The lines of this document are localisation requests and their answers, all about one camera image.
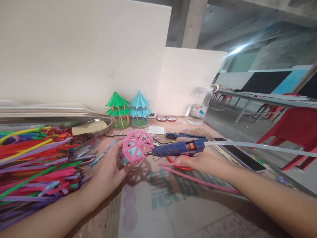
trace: blue straw pagoda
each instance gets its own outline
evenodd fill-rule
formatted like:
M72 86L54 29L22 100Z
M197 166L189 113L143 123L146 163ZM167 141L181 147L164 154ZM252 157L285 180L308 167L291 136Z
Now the blue straw pagoda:
M131 102L131 116L133 118L133 125L136 127L144 127L148 124L148 116L151 115L152 111L148 108L150 102L142 95L139 90L139 93L135 96Z

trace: black panel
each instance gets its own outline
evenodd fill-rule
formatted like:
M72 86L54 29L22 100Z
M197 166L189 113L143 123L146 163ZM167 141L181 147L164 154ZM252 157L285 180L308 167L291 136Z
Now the black panel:
M315 74L298 94L317 99L317 74Z
M242 88L245 92L270 94L291 71L256 72Z

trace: blue glue gun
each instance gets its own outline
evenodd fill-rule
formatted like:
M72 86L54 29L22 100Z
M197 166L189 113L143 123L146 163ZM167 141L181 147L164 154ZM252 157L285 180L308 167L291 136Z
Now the blue glue gun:
M196 153L203 152L205 143L201 140L192 140L187 142L177 142L172 144L161 145L145 153L145 155L153 155L158 157L188 155L193 156Z

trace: red plastic chair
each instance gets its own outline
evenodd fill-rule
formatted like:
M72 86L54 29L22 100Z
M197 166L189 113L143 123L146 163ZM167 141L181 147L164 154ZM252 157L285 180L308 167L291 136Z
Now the red plastic chair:
M227 101L227 99L229 99L229 104L230 104L231 99L232 99L232 96L221 94L217 101L219 101L219 99L220 99L221 97L223 97L223 98L222 98L222 101L224 101L224 100Z
M300 94L293 94L293 93L287 93L287 94L282 94L282 95L292 95L292 96L295 96L295 97L300 97L301 96ZM265 107L265 106L266 106L266 104L263 104L257 112L261 111L261 109L263 107ZM279 107L279 106L274 106L274 105L270 105L269 108L270 108L270 110L268 112L276 112L276 113L278 113L282 109L284 109L284 107ZM273 117L275 115L276 114L273 114L273 113L272 114L266 114L268 120L273 119Z
M269 130L257 144L261 144L271 136L275 136L270 145L278 146L290 141L304 148L304 151L317 152L317 109L309 107L294 107L288 109L276 125ZM304 161L299 168L304 170L316 158L303 155L296 156L282 168L287 171Z

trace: green straw pagoda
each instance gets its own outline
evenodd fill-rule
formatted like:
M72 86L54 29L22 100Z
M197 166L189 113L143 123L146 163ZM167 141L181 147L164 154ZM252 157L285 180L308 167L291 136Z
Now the green straw pagoda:
M117 92L113 92L110 101L106 106L110 107L110 109L106 112L111 116L115 125L114 127L121 128L130 125L129 122L129 113L130 109L128 108L128 104L130 104L127 100L123 99Z

